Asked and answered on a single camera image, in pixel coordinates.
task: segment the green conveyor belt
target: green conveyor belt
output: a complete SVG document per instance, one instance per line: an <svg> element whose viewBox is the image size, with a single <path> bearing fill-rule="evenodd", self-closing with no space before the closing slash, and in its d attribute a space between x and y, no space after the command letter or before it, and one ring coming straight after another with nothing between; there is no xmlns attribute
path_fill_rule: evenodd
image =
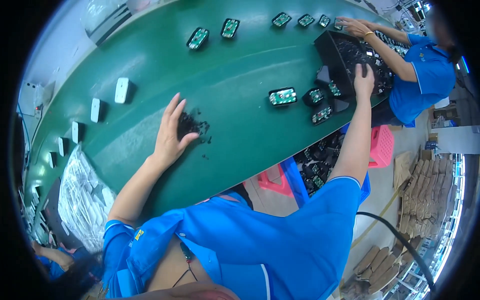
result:
<svg viewBox="0 0 480 300"><path fill-rule="evenodd" d="M311 109L301 101L286 108L268 103L268 91L285 86L303 95L314 87L322 65L312 44L324 29L318 22L307 29L296 22L276 28L271 20L279 12L293 20L308 13L316 20L322 14L332 20L344 15L387 24L345 1L179 0L153 10L95 49L52 100L32 145L25 203L31 201L31 187L40 185L42 205L62 175L68 156L58 156L51 169L47 154L58 151L59 136L70 140L72 151L73 121L86 124L83 150L98 176L118 193L152 153L163 110L176 92L187 99L187 111L198 108L198 120L210 124L205 138L211 136L211 143L189 147L162 176L143 219L221 192L349 122L353 105L312 126ZM233 40L220 36L226 18L241 21ZM192 51L186 42L197 27L211 34L203 49ZM126 104L114 103L119 77L135 85ZM98 124L90 121L94 97L108 105L106 119Z"/></svg>

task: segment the plastic bag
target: plastic bag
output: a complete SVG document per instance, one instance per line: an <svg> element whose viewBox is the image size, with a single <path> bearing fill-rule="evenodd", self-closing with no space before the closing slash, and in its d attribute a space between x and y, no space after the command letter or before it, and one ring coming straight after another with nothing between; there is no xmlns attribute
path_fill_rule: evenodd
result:
<svg viewBox="0 0 480 300"><path fill-rule="evenodd" d="M92 32L126 2L127 0L89 0L80 22L87 32Z"/></svg>
<svg viewBox="0 0 480 300"><path fill-rule="evenodd" d="M90 253L103 248L108 212L116 197L96 176L78 144L63 171L58 212L67 228Z"/></svg>

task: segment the blue shirt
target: blue shirt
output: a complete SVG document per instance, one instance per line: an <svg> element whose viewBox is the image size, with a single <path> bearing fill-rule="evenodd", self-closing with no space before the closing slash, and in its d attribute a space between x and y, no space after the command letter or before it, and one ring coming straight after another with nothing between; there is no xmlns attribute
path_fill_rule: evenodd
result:
<svg viewBox="0 0 480 300"><path fill-rule="evenodd" d="M455 85L453 63L448 53L437 48L426 36L408 35L412 47L404 59L411 62L418 82L403 81L395 75L390 107L404 124L438 101L447 98Z"/></svg>
<svg viewBox="0 0 480 300"><path fill-rule="evenodd" d="M139 229L106 224L107 298L143 293L173 234L195 254L214 283L240 299L326 299L338 286L353 238L360 185L327 182L298 211L277 217L213 197L147 221Z"/></svg>

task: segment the circuit board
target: circuit board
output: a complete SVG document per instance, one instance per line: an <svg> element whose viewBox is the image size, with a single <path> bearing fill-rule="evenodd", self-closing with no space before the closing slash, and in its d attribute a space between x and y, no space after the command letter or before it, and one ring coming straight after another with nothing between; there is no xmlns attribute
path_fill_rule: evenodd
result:
<svg viewBox="0 0 480 300"><path fill-rule="evenodd" d="M270 92L270 103L273 105L289 104L297 101L297 93L293 88Z"/></svg>
<svg viewBox="0 0 480 300"><path fill-rule="evenodd" d="M272 20L272 23L273 23L273 25L275 25L275 26L282 27L283 25L285 25L285 24L287 24L288 22L290 22L291 19L292 19L292 17L290 17L289 15L287 15L287 14L284 13L284 12L281 12L280 14L277 15L277 17L275 17L275 18Z"/></svg>
<svg viewBox="0 0 480 300"><path fill-rule="evenodd" d="M313 22L315 22L315 19L309 14L305 14L301 18L299 18L299 24L302 25L303 27L307 27Z"/></svg>
<svg viewBox="0 0 480 300"><path fill-rule="evenodd" d="M312 123L314 125L320 124L322 121L328 119L332 115L333 109L331 106L328 106L322 110L320 110L318 113L315 113L312 116Z"/></svg>
<svg viewBox="0 0 480 300"><path fill-rule="evenodd" d="M329 84L328 84L328 87L330 88L330 91L332 91L332 94L334 96L341 96L342 94L340 93L340 90L338 89L338 87L336 86L335 83L333 83L333 81L331 81Z"/></svg>
<svg viewBox="0 0 480 300"><path fill-rule="evenodd" d="M318 187L318 188L321 188L325 183L320 179L320 177L318 176L315 176L313 178L313 183L315 183L315 185Z"/></svg>
<svg viewBox="0 0 480 300"><path fill-rule="evenodd" d="M320 18L320 21L318 21L318 24L321 27L325 28L328 26L328 24L330 24L330 18L323 14L322 17Z"/></svg>
<svg viewBox="0 0 480 300"><path fill-rule="evenodd" d="M317 103L318 101L324 98L324 95L319 89L313 90L309 93L310 97L312 98L313 103Z"/></svg>
<svg viewBox="0 0 480 300"><path fill-rule="evenodd" d="M239 20L226 19L222 30L222 36L226 38L234 37L239 25Z"/></svg>
<svg viewBox="0 0 480 300"><path fill-rule="evenodd" d="M197 28L195 34L191 38L190 42L188 43L188 48L190 49L198 49L200 45L206 40L209 31L203 28Z"/></svg>
<svg viewBox="0 0 480 300"><path fill-rule="evenodd" d="M342 20L339 20L337 18L335 18L335 25L333 26L336 30L342 30L343 29L343 26L341 25L337 25L336 23L337 22L341 22Z"/></svg>

